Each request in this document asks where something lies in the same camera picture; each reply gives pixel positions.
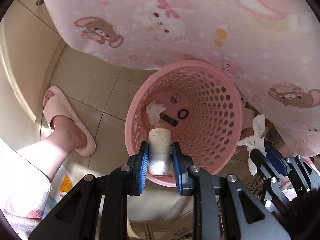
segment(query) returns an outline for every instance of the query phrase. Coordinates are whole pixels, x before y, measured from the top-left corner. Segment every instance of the pink slipper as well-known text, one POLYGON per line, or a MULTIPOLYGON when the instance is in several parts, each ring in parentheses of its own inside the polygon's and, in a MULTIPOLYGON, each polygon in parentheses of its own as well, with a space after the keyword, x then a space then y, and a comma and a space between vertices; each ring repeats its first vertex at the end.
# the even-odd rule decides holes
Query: pink slipper
POLYGON ((75 125, 78 126, 85 133, 88 141, 88 144, 86 147, 81 149, 76 149, 76 151, 84 157, 89 156, 96 149, 96 143, 92 135, 84 126, 84 124, 81 122, 76 112, 72 109, 66 96, 61 92, 61 90, 54 86, 50 87, 49 90, 54 94, 54 96, 52 96, 48 100, 47 104, 44 107, 43 114, 47 121, 47 124, 49 125, 50 130, 54 131, 51 127, 51 120, 55 116, 64 115, 70 118, 75 123, 75 125))

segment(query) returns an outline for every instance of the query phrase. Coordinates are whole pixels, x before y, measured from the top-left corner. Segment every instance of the pink towel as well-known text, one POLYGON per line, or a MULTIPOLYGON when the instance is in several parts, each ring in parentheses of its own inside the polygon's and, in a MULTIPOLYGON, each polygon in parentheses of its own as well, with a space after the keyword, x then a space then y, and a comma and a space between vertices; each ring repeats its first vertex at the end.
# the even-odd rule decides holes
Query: pink towel
POLYGON ((51 191, 48 178, 0 138, 0 208, 22 239, 40 223, 51 191))

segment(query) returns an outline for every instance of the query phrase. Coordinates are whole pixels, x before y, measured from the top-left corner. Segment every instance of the metal screw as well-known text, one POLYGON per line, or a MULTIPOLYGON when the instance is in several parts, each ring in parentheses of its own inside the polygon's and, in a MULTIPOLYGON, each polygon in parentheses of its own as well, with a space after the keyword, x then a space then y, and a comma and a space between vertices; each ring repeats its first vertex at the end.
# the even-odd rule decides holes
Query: metal screw
POLYGON ((237 180, 237 177, 233 174, 230 174, 227 176, 227 180, 229 180, 231 182, 235 182, 237 180))
POLYGON ((190 169, 191 169, 193 172, 199 172, 199 171, 200 171, 200 167, 199 167, 199 166, 196 166, 196 165, 191 166, 190 169))
POLYGON ((265 202, 264 206, 265 206, 266 208, 271 207, 271 201, 270 201, 270 200, 267 200, 267 201, 265 202))
POLYGON ((38 1, 36 1, 36 5, 42 5, 43 3, 44 3, 43 0, 38 0, 38 1))
POLYGON ((84 181, 91 181, 91 180, 93 180, 93 175, 91 175, 91 174, 85 175, 83 179, 84 179, 84 181))
POLYGON ((121 171, 129 171, 131 167, 129 165, 123 165, 121 166, 121 171))
POLYGON ((178 103, 178 98, 175 97, 175 96, 171 97, 170 100, 171 100, 171 102, 174 103, 174 104, 178 103))

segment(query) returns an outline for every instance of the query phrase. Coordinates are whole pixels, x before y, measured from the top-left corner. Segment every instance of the blue gripper pad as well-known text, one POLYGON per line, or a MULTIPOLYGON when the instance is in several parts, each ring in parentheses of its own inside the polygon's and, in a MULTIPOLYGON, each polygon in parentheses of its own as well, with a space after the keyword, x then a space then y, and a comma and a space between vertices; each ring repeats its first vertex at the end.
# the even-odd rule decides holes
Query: blue gripper pad
POLYGON ((140 167, 138 177, 138 191, 139 194, 142 194, 144 187, 146 185, 146 177, 148 171, 148 159, 149 159, 149 144, 147 142, 142 142, 140 150, 138 153, 138 158, 136 160, 136 165, 140 167))
POLYGON ((182 194, 182 174, 180 169, 180 163, 178 159, 178 150, 177 147, 175 147, 174 143, 171 145, 171 154, 172 154, 172 164, 173 164, 173 171, 174 171, 174 177, 176 179, 176 185, 179 195, 182 194))

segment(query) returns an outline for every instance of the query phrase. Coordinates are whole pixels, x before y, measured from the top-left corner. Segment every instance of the foot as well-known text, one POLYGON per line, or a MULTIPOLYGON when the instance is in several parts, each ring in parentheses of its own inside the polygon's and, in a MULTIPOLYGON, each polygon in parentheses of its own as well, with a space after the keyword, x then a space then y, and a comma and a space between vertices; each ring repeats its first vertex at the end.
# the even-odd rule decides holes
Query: foot
MULTIPOLYGON (((44 106, 46 106, 48 100, 53 96, 52 91, 47 90, 45 92, 44 106)), ((63 134, 63 138, 71 144, 71 148, 81 149, 87 146, 86 135, 70 118, 64 115, 57 115, 52 119, 51 127, 63 134)))

